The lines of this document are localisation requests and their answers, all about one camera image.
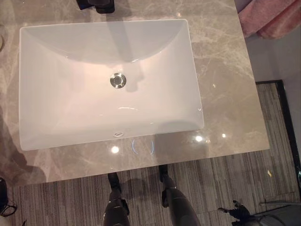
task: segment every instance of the white sink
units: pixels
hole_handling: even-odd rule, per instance
[[[182,19],[23,27],[19,85],[23,150],[204,126]]]

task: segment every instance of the marble countertop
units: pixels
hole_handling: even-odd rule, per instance
[[[269,142],[233,0],[115,0],[100,15],[76,0],[2,0],[0,34],[0,176],[11,185],[86,177],[165,163],[264,150]],[[19,29],[40,24],[185,18],[205,127],[178,132],[22,151],[18,125]],[[196,136],[203,137],[197,141]],[[113,146],[119,147],[112,153]]]

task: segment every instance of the pink towel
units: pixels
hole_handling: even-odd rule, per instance
[[[301,0],[253,0],[239,14],[245,37],[283,37],[301,24]]]

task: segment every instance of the faucet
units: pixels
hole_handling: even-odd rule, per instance
[[[97,13],[112,13],[115,11],[114,0],[76,0],[79,8],[95,6]]]

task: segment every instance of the sink basin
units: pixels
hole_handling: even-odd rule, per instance
[[[203,128],[186,20],[20,30],[23,150]]]

